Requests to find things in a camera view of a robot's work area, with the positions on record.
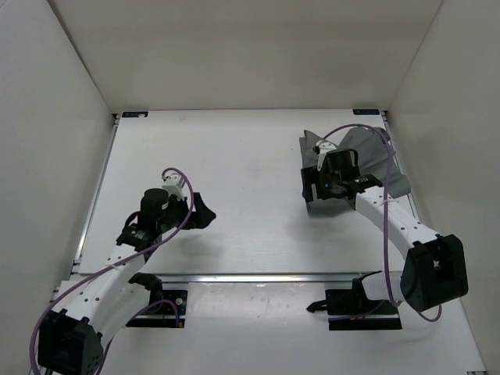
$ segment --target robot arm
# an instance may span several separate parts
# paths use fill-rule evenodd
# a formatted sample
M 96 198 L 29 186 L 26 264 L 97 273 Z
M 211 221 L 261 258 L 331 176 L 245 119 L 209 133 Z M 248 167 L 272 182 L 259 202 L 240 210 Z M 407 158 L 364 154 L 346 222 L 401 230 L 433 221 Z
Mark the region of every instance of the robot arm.
M 317 142 L 317 166 L 302 169 L 303 197 L 346 199 L 380 230 L 384 229 L 384 188 L 373 175 L 361 175 L 358 153 L 337 149 L 325 140 Z M 406 301 L 418 312 L 459 298 L 468 292 L 461 241 L 454 235 L 442 237 L 409 215 L 394 199 L 388 202 L 388 237 L 405 260 L 402 272 L 391 272 L 395 300 Z M 369 300 L 387 300 L 383 273 L 357 280 Z
M 149 189 L 141 210 L 127 219 L 106 266 L 112 270 L 90 281 L 64 308 L 56 306 L 45 317 L 38 342 L 38 364 L 63 375 L 93 374 L 102 362 L 104 348 L 135 314 L 163 298 L 162 282 L 138 271 L 150 254 L 123 264 L 121 259 L 145 250 L 178 227 L 188 214 L 178 174 L 164 178 L 162 189 Z M 203 229 L 216 214 L 194 193 L 195 211 L 182 229 Z

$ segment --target white panel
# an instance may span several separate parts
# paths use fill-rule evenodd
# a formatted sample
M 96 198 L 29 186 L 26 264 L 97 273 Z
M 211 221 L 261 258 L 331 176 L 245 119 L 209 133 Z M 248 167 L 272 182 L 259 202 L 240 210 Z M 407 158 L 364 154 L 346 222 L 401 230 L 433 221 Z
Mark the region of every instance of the white panel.
M 441 0 L 52 0 L 113 111 L 386 109 Z
M 112 117 L 50 7 L 0 8 L 0 373 L 67 277 Z
M 488 371 L 500 370 L 499 35 L 497 0 L 446 1 L 391 107 L 423 218 L 463 241 L 463 303 Z
M 424 322 L 404 304 L 403 330 L 330 332 L 326 314 L 305 310 L 321 298 L 322 284 L 190 284 L 185 328 L 122 330 L 102 374 L 465 375 L 484 369 L 458 301 L 445 305 L 438 323 Z
M 302 198 L 298 138 L 346 123 L 383 127 L 350 109 L 150 112 L 122 119 L 91 224 L 80 272 L 101 268 L 144 191 L 168 166 L 183 170 L 217 219 L 161 247 L 153 273 L 356 272 L 380 270 L 382 233 L 339 202 L 309 217 Z M 340 141 L 347 130 L 335 134 Z M 392 266 L 402 257 L 391 247 Z

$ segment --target gray cloth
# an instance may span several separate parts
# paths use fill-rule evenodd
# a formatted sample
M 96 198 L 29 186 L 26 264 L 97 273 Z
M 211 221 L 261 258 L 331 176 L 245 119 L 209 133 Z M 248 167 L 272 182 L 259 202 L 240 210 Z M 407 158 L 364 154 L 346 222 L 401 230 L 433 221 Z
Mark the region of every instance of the gray cloth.
M 304 130 L 304 137 L 299 138 L 302 154 L 302 168 L 316 166 L 318 155 L 313 147 L 321 139 L 312 131 Z M 352 148 L 359 153 L 359 171 L 361 174 L 373 174 L 378 180 L 385 182 L 388 168 L 388 150 L 380 141 L 380 136 L 363 127 L 353 127 L 338 145 L 339 149 Z M 409 194 L 411 187 L 408 178 L 401 173 L 394 162 L 392 164 L 389 194 L 392 198 L 399 198 Z

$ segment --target purple wire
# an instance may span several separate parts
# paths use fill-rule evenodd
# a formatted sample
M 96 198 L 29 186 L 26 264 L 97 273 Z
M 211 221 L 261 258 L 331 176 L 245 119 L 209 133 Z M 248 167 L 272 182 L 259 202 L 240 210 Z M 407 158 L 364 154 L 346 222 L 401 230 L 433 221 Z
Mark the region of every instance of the purple wire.
M 443 308 L 441 307 L 441 305 L 439 305 L 439 309 L 437 309 L 437 315 L 435 318 L 427 318 L 425 315 L 423 315 L 421 312 L 416 312 L 417 314 L 419 314 L 419 316 L 423 319 L 423 320 L 426 320 L 427 322 L 430 322 L 430 323 L 434 323 L 434 322 L 437 322 L 439 320 L 439 318 L 441 318 L 441 314 L 443 313 Z
M 30 364 L 31 364 L 31 369 L 34 372 L 34 375 L 41 375 L 40 370 L 38 369 L 38 364 L 37 364 L 37 359 L 36 359 L 36 350 L 35 350 L 38 331 L 40 330 L 40 325 L 43 322 L 44 318 L 54 308 L 55 305 L 57 305 L 59 302 L 61 302 L 61 300 L 63 298 L 65 298 L 67 295 L 69 295 L 71 292 L 77 290 L 79 287 L 81 287 L 82 285 L 88 283 L 89 281 L 94 280 L 95 278 L 97 278 L 97 277 L 103 275 L 104 273 L 112 270 L 113 267 L 121 266 L 122 264 L 124 264 L 126 262 L 129 262 L 132 259 L 136 259 L 139 256 L 143 256 L 144 254 L 147 254 L 149 252 L 154 252 L 158 247 L 160 247 L 161 245 L 164 245 L 165 243 L 167 243 L 168 241 L 170 241 L 173 237 L 175 237 L 177 235 L 177 233 L 179 233 L 180 230 L 184 227 L 184 225 L 186 225 L 186 223 L 189 220 L 189 216 L 191 216 L 191 214 L 193 212 L 193 209 L 195 207 L 195 193 L 193 191 L 193 187 L 192 187 L 191 182 L 189 181 L 188 177 L 184 173 L 182 173 L 181 171 L 179 171 L 177 168 L 167 168 L 167 169 L 165 169 L 162 172 L 162 177 L 165 176 L 165 173 L 170 172 L 170 171 L 179 173 L 179 175 L 182 178 L 184 178 L 184 180 L 185 180 L 185 182 L 187 184 L 187 187 L 189 188 L 190 204 L 189 204 L 189 210 L 187 211 L 186 217 L 184 218 L 184 220 L 182 221 L 182 223 L 180 223 L 179 227 L 177 227 L 163 241 L 161 241 L 158 244 L 155 244 L 153 246 L 150 246 L 149 248 L 146 248 L 146 249 L 142 250 L 141 252 L 138 252 L 136 254 L 128 256 L 125 259 L 121 259 L 118 262 L 113 263 L 111 266 L 106 266 L 102 270 L 97 271 L 96 273 L 93 273 L 89 277 L 86 277 L 82 281 L 79 281 L 78 283 L 76 283 L 75 285 L 73 285 L 72 287 L 70 287 L 67 291 L 64 291 L 61 295 L 59 295 L 53 302 L 51 302 L 47 306 L 47 309 L 45 309 L 44 312 L 40 315 L 40 318 L 38 318 L 38 321 L 36 322 L 36 324 L 34 326 L 33 333 L 31 334 L 31 339 L 30 339 L 30 348 L 29 348 L 29 351 L 30 351 Z
M 175 315 L 175 324 L 179 327 L 180 326 L 180 319 L 179 319 L 179 312 L 177 311 L 177 306 L 175 306 L 173 304 L 173 302 L 170 301 L 169 299 L 160 299 L 159 301 L 153 302 L 151 305 L 144 307 L 141 311 L 139 311 L 137 314 L 132 316 L 132 319 L 137 318 L 139 315 L 146 313 L 148 310 L 150 310 L 151 307 L 155 307 L 156 305 L 160 305 L 160 304 L 162 305 L 164 303 L 168 303 L 170 306 L 172 306 L 173 314 Z M 104 355 L 102 356 L 101 365 L 99 366 L 99 369 L 97 370 L 97 373 L 95 373 L 95 375 L 101 374 L 102 368 L 104 367 L 104 364 L 106 362 L 106 358 L 108 357 L 109 348 L 111 348 L 111 343 L 113 342 L 113 338 L 114 337 L 112 337 L 112 339 L 109 340 L 109 343 L 106 345 Z
M 385 301 L 380 301 L 380 303 L 377 306 L 375 306 L 369 312 L 365 312 L 363 314 L 356 314 L 356 315 L 349 315 L 349 316 L 335 316 L 334 318 L 328 318 L 328 320 L 329 321 L 331 321 L 331 320 L 353 320 L 353 319 L 366 318 L 369 314 L 375 313 L 384 304 L 384 302 Z

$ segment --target purple cable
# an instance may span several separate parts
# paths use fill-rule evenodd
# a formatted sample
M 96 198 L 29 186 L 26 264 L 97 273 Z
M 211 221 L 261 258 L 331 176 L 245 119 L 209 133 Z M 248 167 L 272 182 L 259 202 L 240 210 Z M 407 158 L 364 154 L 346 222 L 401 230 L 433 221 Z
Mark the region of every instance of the purple cable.
M 349 316 L 335 316 L 334 318 L 328 318 L 328 321 L 331 320 L 353 320 L 353 319 L 362 319 L 366 318 L 368 315 L 375 313 L 385 301 L 380 301 L 380 303 L 371 309 L 369 312 L 365 312 L 363 314 L 349 315 Z
M 423 320 L 426 320 L 427 322 L 430 322 L 430 323 L 434 323 L 434 322 L 437 322 L 439 320 L 439 318 L 441 318 L 441 314 L 443 313 L 443 308 L 441 307 L 441 305 L 439 305 L 439 309 L 437 309 L 437 315 L 435 318 L 427 318 L 425 315 L 423 315 L 421 312 L 416 312 L 417 314 L 419 314 L 419 316 L 423 319 Z
M 177 306 L 175 306 L 173 304 L 173 302 L 170 301 L 169 299 L 160 299 L 159 301 L 153 302 L 151 305 L 144 307 L 141 311 L 139 311 L 137 314 L 132 316 L 132 319 L 137 318 L 139 315 L 146 313 L 151 307 L 155 307 L 156 305 L 160 305 L 160 304 L 162 305 L 164 303 L 168 303 L 170 306 L 172 306 L 173 314 L 175 315 L 175 323 L 179 327 L 180 326 L 180 319 L 179 319 L 179 312 L 177 311 Z M 104 367 L 104 364 L 106 362 L 106 358 L 108 356 L 109 348 L 111 348 L 111 343 L 113 342 L 113 338 L 111 340 L 109 340 L 109 343 L 106 345 L 104 355 L 102 356 L 101 365 L 99 366 L 99 369 L 97 370 L 97 373 L 95 373 L 95 375 L 101 374 L 102 368 Z
M 154 252 L 158 247 L 160 247 L 161 245 L 164 245 L 165 243 L 167 243 L 168 241 L 170 241 L 174 236 L 176 236 L 177 233 L 179 233 L 180 230 L 184 227 L 184 225 L 186 225 L 186 223 L 189 220 L 189 216 L 191 216 L 191 214 L 193 212 L 193 209 L 195 207 L 195 193 L 193 191 L 193 187 L 191 186 L 191 182 L 189 182 L 188 177 L 184 173 L 180 172 L 177 168 L 167 168 L 167 169 L 165 169 L 162 172 L 162 177 L 165 176 L 165 173 L 170 172 L 170 171 L 179 173 L 180 176 L 182 178 L 184 178 L 184 180 L 185 180 L 185 182 L 187 184 L 187 187 L 189 188 L 190 204 L 189 204 L 189 210 L 187 211 L 186 217 L 184 218 L 184 220 L 182 221 L 182 223 L 180 223 L 179 227 L 177 227 L 172 232 L 172 234 L 170 234 L 163 241 L 161 241 L 158 244 L 155 244 L 153 246 L 150 246 L 149 248 L 146 248 L 146 249 L 142 250 L 141 252 L 138 252 L 136 254 L 128 256 L 125 259 L 121 259 L 118 262 L 113 263 L 111 266 L 104 267 L 102 270 L 99 270 L 96 273 L 93 273 L 89 277 L 86 277 L 82 281 L 79 281 L 78 283 L 76 283 L 75 285 L 73 285 L 72 287 L 70 287 L 67 291 L 63 292 L 61 295 L 59 295 L 53 302 L 51 302 L 47 306 L 47 309 L 45 309 L 44 312 L 40 315 L 40 318 L 38 318 L 38 321 L 36 322 L 36 324 L 34 326 L 33 333 L 31 334 L 31 339 L 30 339 L 30 348 L 29 348 L 29 351 L 30 351 L 30 364 L 31 364 L 31 369 L 34 372 L 34 375 L 41 375 L 40 370 L 38 369 L 38 364 L 37 364 L 37 359 L 36 359 L 36 351 L 35 351 L 35 345 L 36 345 L 36 342 L 37 342 L 37 334 L 38 334 L 38 331 L 40 330 L 40 325 L 43 322 L 44 318 L 47 316 L 48 312 L 50 312 L 54 308 L 55 305 L 57 305 L 59 302 L 61 302 L 61 300 L 63 298 L 65 298 L 67 295 L 69 295 L 71 292 L 77 290 L 79 287 L 81 287 L 82 285 L 88 283 L 89 281 L 94 280 L 95 278 L 97 278 L 97 277 L 103 275 L 104 273 L 112 270 L 113 267 L 121 266 L 123 263 L 129 262 L 132 259 L 136 259 L 139 256 L 143 256 L 144 254 L 147 254 L 149 252 Z

